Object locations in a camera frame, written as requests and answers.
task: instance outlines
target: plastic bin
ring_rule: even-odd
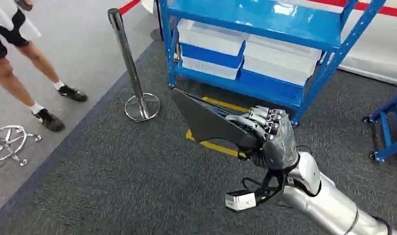
[[[301,101],[304,95],[303,86],[280,81],[245,69],[240,69],[240,83],[251,86],[266,86],[267,92],[274,91],[275,94],[281,95],[283,99],[293,101]]]
[[[226,66],[233,69],[237,68],[243,62],[244,50],[245,42],[242,43],[242,47],[237,56],[227,55],[220,52],[181,43],[181,51],[184,56],[196,60],[202,60],[205,62]]]
[[[185,56],[181,56],[183,61],[183,68],[211,74],[217,77],[222,77],[230,80],[235,80],[242,65],[242,62],[237,68],[229,68],[222,65],[213,64],[210,62],[197,60]]]
[[[264,47],[270,47],[273,49],[278,49],[282,50],[285,52],[293,53],[296,55],[300,55],[303,57],[307,57],[310,59],[315,60],[316,62],[320,59],[321,56],[321,50],[315,49],[315,48],[310,48],[310,47],[305,47],[289,42],[284,42],[284,41],[278,41],[272,38],[265,38],[262,36],[257,36],[257,35],[249,35],[246,41],[254,44],[258,44]]]
[[[258,37],[258,40],[261,44],[247,41],[245,70],[299,86],[303,86],[313,75],[321,51],[290,43],[276,43],[272,39]]]
[[[281,81],[304,86],[308,77],[312,75],[311,71],[314,71],[315,64],[312,64],[310,68],[307,67],[306,71],[301,71],[286,68],[273,63],[266,63],[253,57],[245,56],[243,69],[259,73],[264,76],[272,77]]]
[[[179,41],[196,47],[237,56],[248,34],[192,20],[178,23]]]

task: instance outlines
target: blue storage bin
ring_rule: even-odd
[[[266,89],[267,93],[277,95],[277,99],[299,105],[304,96],[304,86],[281,81],[259,73],[240,69],[239,82]]]
[[[239,54],[237,56],[231,56],[184,43],[181,43],[181,50],[182,55],[185,57],[236,69],[242,61],[243,51],[245,50],[245,42],[243,41],[242,47],[240,48]]]

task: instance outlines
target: black sneaker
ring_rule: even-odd
[[[37,114],[33,114],[47,129],[58,132],[64,129],[64,124],[54,114],[47,109],[40,110]]]
[[[87,95],[79,91],[78,89],[70,88],[67,85],[62,86],[58,92],[60,95],[68,97],[77,102],[85,102],[87,100]]]

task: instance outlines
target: black shorts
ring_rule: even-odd
[[[22,11],[18,10],[17,13],[12,17],[12,23],[14,28],[10,31],[2,26],[0,26],[0,35],[2,35],[7,42],[13,44],[16,47],[25,47],[28,45],[28,41],[24,39],[20,34],[20,27],[25,22],[25,15]],[[2,44],[0,40],[0,59],[5,58],[8,54],[8,50]]]

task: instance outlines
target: white sock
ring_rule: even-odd
[[[54,88],[56,88],[56,90],[59,90],[61,87],[64,86],[64,83],[62,81],[58,81],[58,82],[53,82]]]
[[[33,106],[29,106],[32,114],[37,114],[40,110],[44,109],[43,106],[39,105],[37,102]]]

